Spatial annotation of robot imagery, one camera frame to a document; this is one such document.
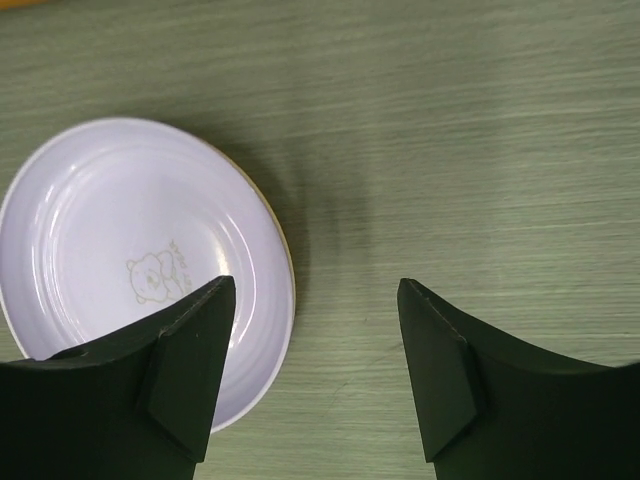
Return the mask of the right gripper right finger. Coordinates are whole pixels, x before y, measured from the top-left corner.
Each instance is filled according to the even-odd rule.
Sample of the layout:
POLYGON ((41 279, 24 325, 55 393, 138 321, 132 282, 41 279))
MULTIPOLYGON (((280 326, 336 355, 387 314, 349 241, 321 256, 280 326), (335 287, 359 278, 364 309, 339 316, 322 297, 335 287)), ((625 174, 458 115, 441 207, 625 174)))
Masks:
POLYGON ((639 367, 551 352, 448 303, 397 290, 425 459, 440 479, 635 479, 639 367))

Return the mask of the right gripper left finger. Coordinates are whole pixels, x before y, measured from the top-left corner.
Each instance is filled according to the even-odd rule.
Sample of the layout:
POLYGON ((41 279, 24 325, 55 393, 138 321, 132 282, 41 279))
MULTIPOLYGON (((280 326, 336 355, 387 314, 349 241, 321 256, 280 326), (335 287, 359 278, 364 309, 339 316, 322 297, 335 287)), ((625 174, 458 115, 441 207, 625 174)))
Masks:
POLYGON ((45 360, 1 366, 5 479, 190 479, 205 459, 236 305, 220 276, 45 360))

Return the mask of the purple plate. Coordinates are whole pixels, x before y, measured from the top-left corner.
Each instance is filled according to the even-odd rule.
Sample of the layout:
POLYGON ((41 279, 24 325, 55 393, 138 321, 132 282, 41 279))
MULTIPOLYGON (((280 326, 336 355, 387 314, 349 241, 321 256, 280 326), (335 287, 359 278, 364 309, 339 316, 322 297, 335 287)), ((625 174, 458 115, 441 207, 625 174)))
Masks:
POLYGON ((266 394, 294 324, 267 210, 213 146, 167 124, 104 118, 33 152, 1 206, 1 308, 22 355, 45 359, 233 277, 236 309, 212 423, 266 394))

